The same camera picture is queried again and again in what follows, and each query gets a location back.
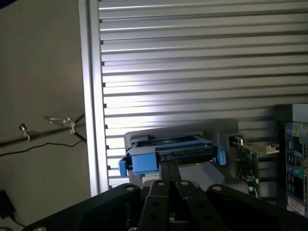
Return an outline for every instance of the electronic device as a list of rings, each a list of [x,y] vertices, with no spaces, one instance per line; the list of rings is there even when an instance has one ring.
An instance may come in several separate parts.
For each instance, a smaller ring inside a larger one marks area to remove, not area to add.
[[[275,106],[280,144],[279,204],[308,217],[308,104]]]

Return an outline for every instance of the metal louvered panel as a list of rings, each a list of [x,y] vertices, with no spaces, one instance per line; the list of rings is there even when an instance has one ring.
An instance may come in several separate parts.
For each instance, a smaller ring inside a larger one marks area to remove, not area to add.
[[[99,19],[111,187],[126,132],[236,118],[262,143],[273,105],[308,103],[308,0],[102,0]]]

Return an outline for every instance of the label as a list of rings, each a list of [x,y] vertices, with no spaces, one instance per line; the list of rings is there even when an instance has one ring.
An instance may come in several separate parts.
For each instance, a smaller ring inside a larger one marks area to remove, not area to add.
[[[288,205],[291,206],[293,209],[295,209],[299,214],[303,216],[305,215],[305,207],[289,196],[288,196]]]

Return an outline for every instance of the metal bracket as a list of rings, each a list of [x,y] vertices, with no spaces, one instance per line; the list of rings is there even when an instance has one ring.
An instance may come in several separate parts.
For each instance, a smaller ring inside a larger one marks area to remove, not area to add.
[[[27,128],[27,124],[23,123],[23,124],[19,125],[18,128],[19,128],[20,131],[22,131],[22,136],[28,138],[27,142],[29,142],[30,141],[30,135],[29,135],[29,131],[28,131],[28,128]]]

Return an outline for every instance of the green circuit board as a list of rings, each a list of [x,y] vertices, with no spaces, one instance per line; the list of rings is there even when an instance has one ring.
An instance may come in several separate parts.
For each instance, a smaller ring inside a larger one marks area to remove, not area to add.
[[[238,178],[245,180],[249,186],[254,187],[256,197],[260,195],[258,156],[256,153],[239,148],[237,153]]]

